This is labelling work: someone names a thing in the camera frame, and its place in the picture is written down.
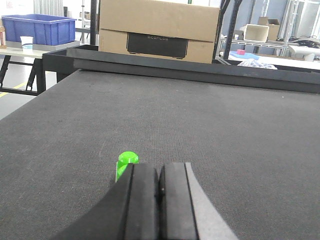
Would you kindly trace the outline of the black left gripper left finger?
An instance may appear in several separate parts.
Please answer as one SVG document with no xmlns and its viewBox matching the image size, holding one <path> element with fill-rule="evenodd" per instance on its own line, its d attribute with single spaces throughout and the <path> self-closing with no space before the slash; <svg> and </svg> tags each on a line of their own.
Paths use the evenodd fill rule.
<svg viewBox="0 0 320 240">
<path fill-rule="evenodd" d="M 159 239 L 157 170 L 146 163 L 129 164 L 95 206 L 53 239 Z"/>
</svg>

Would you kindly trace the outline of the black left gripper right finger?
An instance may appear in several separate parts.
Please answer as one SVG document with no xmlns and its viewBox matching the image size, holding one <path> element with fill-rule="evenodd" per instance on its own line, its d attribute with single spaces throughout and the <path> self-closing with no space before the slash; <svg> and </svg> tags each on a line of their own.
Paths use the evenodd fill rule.
<svg viewBox="0 0 320 240">
<path fill-rule="evenodd" d="M 159 177 L 162 240 L 236 240 L 216 210 L 189 162 L 166 163 Z"/>
</svg>

